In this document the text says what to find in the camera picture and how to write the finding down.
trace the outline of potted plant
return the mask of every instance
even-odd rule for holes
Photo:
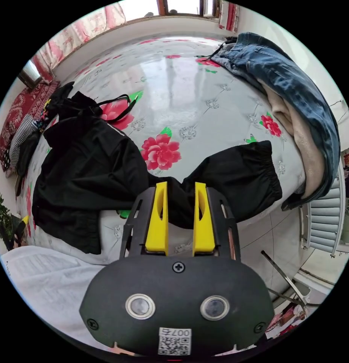
[[[3,205],[4,199],[0,193],[0,238],[9,250],[13,241],[13,223],[12,215],[9,209]]]

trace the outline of metal chair leg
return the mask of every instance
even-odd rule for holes
[[[298,295],[300,302],[299,305],[302,307],[304,313],[307,316],[307,301],[303,294],[298,290],[298,288],[293,284],[293,282],[290,280],[290,278],[283,272],[283,270],[272,260],[272,258],[264,251],[261,251],[261,254],[273,265],[273,267],[280,273],[281,277],[291,286],[291,288],[294,290],[294,292]]]

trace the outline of screw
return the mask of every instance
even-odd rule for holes
[[[87,319],[87,325],[92,330],[98,330],[99,329],[99,324],[94,319]]]
[[[177,273],[181,273],[185,270],[185,266],[182,262],[176,262],[172,268],[173,268],[173,271],[177,272]]]
[[[265,323],[259,323],[255,328],[254,328],[254,333],[261,333],[264,330],[265,327]]]

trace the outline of qr code sticker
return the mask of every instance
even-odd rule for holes
[[[190,355],[192,329],[159,328],[158,354]]]

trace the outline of window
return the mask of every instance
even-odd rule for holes
[[[41,76],[31,60],[20,71],[18,78],[32,90],[41,80]]]
[[[200,15],[200,7],[200,0],[167,0],[168,14]]]
[[[220,0],[121,0],[126,21],[172,15],[218,17]]]
[[[157,0],[122,0],[119,4],[127,22],[159,15]]]

